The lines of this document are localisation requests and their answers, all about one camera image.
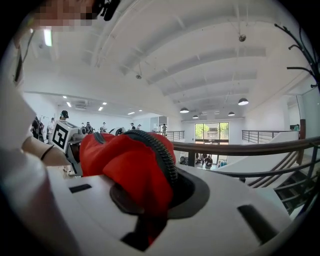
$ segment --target bracelet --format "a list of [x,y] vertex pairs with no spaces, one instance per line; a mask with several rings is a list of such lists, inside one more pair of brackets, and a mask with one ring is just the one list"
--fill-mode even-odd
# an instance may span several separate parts
[[52,145],[51,147],[49,147],[49,148],[43,153],[43,155],[42,155],[41,158],[40,158],[41,161],[44,160],[46,154],[48,154],[48,152],[49,152],[50,150],[52,150],[53,147],[54,147],[54,145]]

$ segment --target black wire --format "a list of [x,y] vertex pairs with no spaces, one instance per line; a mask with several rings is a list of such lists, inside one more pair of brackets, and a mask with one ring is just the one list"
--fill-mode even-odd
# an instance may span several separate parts
[[34,31],[32,32],[32,34],[31,34],[30,38],[29,38],[28,45],[26,46],[26,51],[25,51],[25,54],[24,54],[22,63],[25,62],[25,59],[26,59],[27,54],[28,54],[28,50],[29,50],[29,46],[30,46],[31,40],[32,40],[32,38],[34,37],[35,32],[36,32],[36,31],[34,30]]

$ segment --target window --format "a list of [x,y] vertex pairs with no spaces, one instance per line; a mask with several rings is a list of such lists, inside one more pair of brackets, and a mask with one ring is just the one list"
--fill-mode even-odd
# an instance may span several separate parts
[[229,123],[196,123],[195,141],[196,143],[209,142],[211,140],[229,140]]

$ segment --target black slot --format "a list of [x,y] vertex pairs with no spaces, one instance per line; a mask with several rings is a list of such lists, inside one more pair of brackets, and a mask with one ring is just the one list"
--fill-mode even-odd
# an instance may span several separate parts
[[261,245],[274,238],[278,232],[262,217],[253,205],[242,205],[237,208],[251,230],[260,240]]
[[90,186],[89,184],[83,184],[83,185],[79,185],[79,186],[69,187],[72,194],[83,191],[83,190],[91,189],[91,188],[92,188],[92,186]]

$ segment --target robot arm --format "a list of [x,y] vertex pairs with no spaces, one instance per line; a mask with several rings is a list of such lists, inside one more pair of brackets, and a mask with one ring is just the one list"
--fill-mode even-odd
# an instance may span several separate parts
[[74,170],[75,176],[82,176],[79,158],[79,147],[86,136],[86,129],[79,128],[68,121],[57,121],[53,130],[52,143],[55,148],[63,152]]

